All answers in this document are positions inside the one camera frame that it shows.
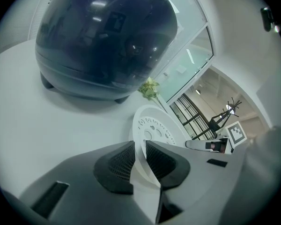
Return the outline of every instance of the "glass window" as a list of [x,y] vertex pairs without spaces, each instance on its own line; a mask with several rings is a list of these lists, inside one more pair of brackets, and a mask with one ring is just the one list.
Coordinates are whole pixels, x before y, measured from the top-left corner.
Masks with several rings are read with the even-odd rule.
[[153,78],[160,74],[164,67],[207,22],[196,0],[169,1],[176,14],[178,31],[174,41],[170,44],[156,69],[151,74]]
[[205,28],[173,59],[165,73],[161,74],[159,92],[165,101],[178,93],[213,56],[208,30]]

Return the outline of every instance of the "dark helmet-shaped device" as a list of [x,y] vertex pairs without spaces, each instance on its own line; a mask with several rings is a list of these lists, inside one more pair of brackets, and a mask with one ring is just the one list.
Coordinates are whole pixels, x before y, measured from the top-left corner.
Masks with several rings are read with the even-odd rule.
[[168,0],[52,0],[36,41],[42,82],[84,98],[125,98],[176,33]]

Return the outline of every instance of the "glass door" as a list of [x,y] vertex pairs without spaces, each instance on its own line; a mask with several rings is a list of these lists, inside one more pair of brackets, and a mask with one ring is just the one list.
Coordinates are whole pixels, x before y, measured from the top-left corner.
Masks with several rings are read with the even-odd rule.
[[165,101],[177,94],[213,56],[208,30],[205,28],[171,61],[166,71],[156,80],[158,91]]

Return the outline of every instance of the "black rectangular slot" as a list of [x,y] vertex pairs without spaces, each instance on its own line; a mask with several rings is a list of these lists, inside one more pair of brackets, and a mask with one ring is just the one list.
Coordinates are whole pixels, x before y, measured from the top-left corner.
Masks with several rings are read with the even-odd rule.
[[68,187],[68,184],[56,181],[32,206],[32,210],[48,218]]
[[227,165],[227,162],[216,160],[216,159],[210,159],[207,162],[220,167],[226,167]]
[[156,224],[163,223],[179,213],[183,212],[178,206],[169,202],[167,196],[163,192],[163,189],[160,190],[160,198],[158,211],[156,215]]

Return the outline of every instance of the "small green plant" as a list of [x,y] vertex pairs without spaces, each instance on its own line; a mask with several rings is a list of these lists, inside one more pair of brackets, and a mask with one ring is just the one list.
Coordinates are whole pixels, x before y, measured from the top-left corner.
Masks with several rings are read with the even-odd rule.
[[138,89],[138,91],[140,91],[143,97],[147,98],[148,100],[152,98],[158,99],[158,92],[156,91],[157,86],[159,86],[159,83],[149,77],[148,80]]

